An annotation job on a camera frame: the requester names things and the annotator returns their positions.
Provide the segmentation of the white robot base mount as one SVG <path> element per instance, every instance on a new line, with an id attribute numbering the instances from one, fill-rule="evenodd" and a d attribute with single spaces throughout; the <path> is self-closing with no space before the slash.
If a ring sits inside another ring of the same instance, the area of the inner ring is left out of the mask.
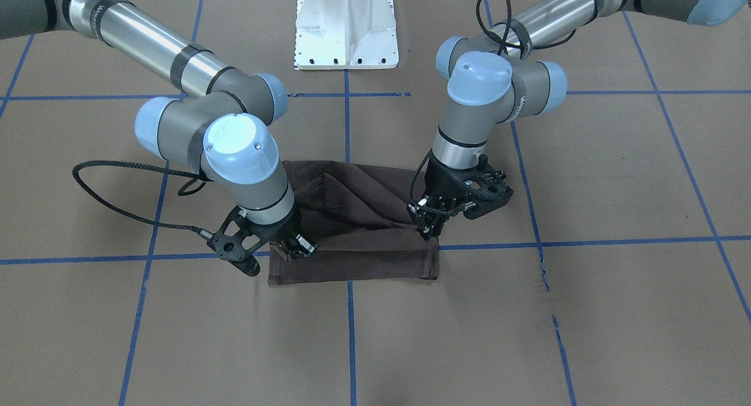
<path id="1" fill-rule="evenodd" d="M 394 0 L 297 0 L 296 6 L 295 69 L 398 66 Z"/>

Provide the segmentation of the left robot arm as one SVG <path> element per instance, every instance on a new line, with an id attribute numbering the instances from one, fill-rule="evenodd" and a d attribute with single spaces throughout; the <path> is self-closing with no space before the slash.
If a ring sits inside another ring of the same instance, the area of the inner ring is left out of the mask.
<path id="1" fill-rule="evenodd" d="M 717 26 L 749 0 L 542 0 L 499 23 L 481 23 L 473 39 L 452 37 L 437 51 L 435 67 L 447 84 L 447 104 L 431 150 L 421 163 L 425 189 L 407 211 L 424 240 L 440 236 L 458 214 L 477 219 L 513 195 L 505 173 L 485 155 L 497 124 L 560 106 L 568 91 L 556 63 L 528 60 L 536 50 L 567 42 L 580 27 L 618 11 Z"/>

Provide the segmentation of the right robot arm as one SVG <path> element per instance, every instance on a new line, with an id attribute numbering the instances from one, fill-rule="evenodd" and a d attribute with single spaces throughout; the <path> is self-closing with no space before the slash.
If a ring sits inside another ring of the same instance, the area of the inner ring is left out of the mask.
<path id="1" fill-rule="evenodd" d="M 293 259 L 317 250 L 302 233 L 302 214 L 268 130 L 289 106 L 278 78 L 247 75 L 129 0 L 2 0 L 3 39 L 57 30 L 100 40 L 190 98 L 147 101 L 135 118 L 135 136 L 151 153 L 185 167 L 182 176 L 191 183 L 225 187 L 235 207 L 215 232 L 174 229 L 199 235 L 249 276 L 258 274 L 254 253 L 266 243 Z"/>

